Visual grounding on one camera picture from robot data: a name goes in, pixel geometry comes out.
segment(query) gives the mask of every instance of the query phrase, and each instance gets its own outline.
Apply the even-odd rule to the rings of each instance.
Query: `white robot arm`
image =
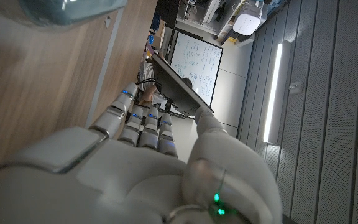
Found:
[[[281,223],[269,168],[208,108],[197,111],[187,164],[169,114],[158,135],[155,108],[139,134],[135,107],[113,140],[136,90],[129,84],[90,129],[64,129],[2,164],[0,223]]]

